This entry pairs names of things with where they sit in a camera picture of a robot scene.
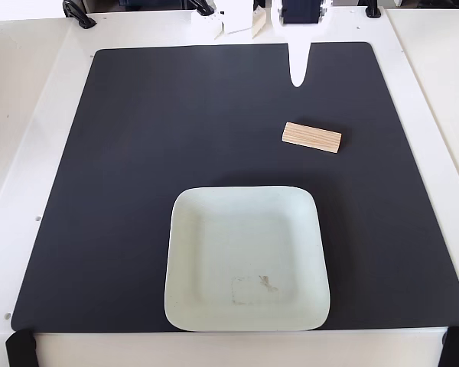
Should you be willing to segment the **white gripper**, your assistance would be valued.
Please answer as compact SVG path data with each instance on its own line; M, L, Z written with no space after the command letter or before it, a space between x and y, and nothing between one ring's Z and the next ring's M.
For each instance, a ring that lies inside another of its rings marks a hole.
M312 42L331 23L331 1L276 1L275 30L287 39L291 83L299 88L306 77Z

